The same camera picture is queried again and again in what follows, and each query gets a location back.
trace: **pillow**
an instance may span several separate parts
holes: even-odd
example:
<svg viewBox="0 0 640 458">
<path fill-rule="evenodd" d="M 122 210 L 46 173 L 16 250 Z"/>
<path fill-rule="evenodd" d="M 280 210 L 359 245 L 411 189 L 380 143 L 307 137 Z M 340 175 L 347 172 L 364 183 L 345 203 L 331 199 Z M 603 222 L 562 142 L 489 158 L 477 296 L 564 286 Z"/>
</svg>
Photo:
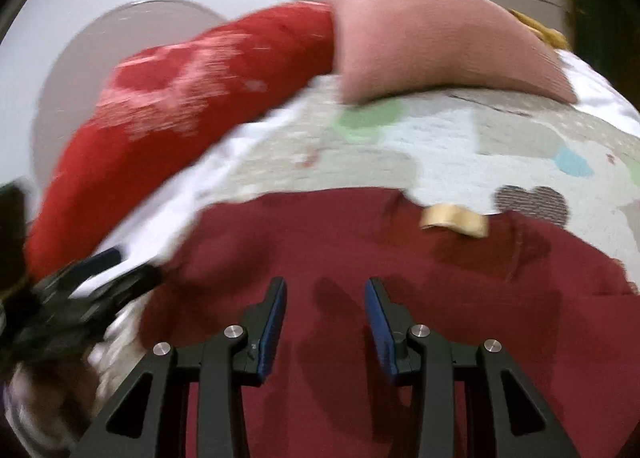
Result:
<svg viewBox="0 0 640 458">
<path fill-rule="evenodd" d="M 330 72 L 333 56 L 331 7 L 297 2 L 124 60 L 54 171 L 26 242 L 30 274 L 89 256 L 167 178 Z"/>
<path fill-rule="evenodd" d="M 556 53 L 489 0 L 329 1 L 346 104 L 443 85 L 577 102 Z"/>
</svg>

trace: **bedsheet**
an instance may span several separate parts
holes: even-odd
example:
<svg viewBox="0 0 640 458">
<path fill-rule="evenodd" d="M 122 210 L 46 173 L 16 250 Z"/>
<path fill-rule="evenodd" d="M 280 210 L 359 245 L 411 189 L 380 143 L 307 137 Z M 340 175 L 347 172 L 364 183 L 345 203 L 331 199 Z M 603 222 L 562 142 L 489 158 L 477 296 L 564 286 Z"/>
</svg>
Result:
<svg viewBox="0 0 640 458">
<path fill-rule="evenodd" d="M 238 128 L 133 212 L 99 248 L 121 245 L 127 260 L 79 293 L 143 261 L 166 260 L 211 203 L 358 186 L 403 189 L 421 205 L 446 201 L 548 219 L 640 282 L 640 117 L 588 65 L 561 56 L 575 108 L 456 88 L 354 109 L 337 102 L 334 76 L 319 77 L 289 107 Z M 102 400 L 143 354 L 136 333 L 144 304 L 141 298 L 123 310 L 92 353 Z"/>
</svg>

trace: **brown heart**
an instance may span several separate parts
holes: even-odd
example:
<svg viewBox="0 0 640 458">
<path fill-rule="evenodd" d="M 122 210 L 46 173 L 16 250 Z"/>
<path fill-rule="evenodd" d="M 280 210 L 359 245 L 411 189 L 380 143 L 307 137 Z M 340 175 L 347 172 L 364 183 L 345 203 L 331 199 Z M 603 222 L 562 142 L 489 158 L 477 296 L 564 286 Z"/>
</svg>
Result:
<svg viewBox="0 0 640 458">
<path fill-rule="evenodd" d="M 500 211 L 517 211 L 529 218 L 546 219 L 558 227 L 566 225 L 569 208 L 564 196 L 551 187 L 535 187 L 526 191 L 522 187 L 505 185 L 494 194 L 495 207 Z"/>
</svg>

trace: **triangular cutout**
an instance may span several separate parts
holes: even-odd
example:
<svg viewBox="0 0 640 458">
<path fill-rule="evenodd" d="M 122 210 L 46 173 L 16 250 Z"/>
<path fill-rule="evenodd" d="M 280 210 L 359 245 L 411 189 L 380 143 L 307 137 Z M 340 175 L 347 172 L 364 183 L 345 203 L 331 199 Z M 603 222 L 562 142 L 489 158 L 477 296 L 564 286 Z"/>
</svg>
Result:
<svg viewBox="0 0 640 458">
<path fill-rule="evenodd" d="M 140 438 L 145 423 L 146 405 L 151 393 L 152 374 L 143 374 L 107 422 L 107 432 Z"/>
<path fill-rule="evenodd" d="M 501 372 L 502 387 L 507 401 L 509 424 L 514 436 L 536 433 L 545 428 L 545 420 L 527 393 L 510 372 Z"/>
</svg>

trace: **red cushion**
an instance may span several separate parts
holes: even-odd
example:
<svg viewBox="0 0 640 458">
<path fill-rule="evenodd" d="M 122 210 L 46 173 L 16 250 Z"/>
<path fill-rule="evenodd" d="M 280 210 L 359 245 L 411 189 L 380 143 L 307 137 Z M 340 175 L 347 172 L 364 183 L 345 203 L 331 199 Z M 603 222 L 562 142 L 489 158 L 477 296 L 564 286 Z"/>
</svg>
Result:
<svg viewBox="0 0 640 458">
<path fill-rule="evenodd" d="M 91 254 L 167 178 L 333 57 L 330 7 L 297 2 L 124 60 L 58 162 L 26 244 L 31 275 Z"/>
</svg>

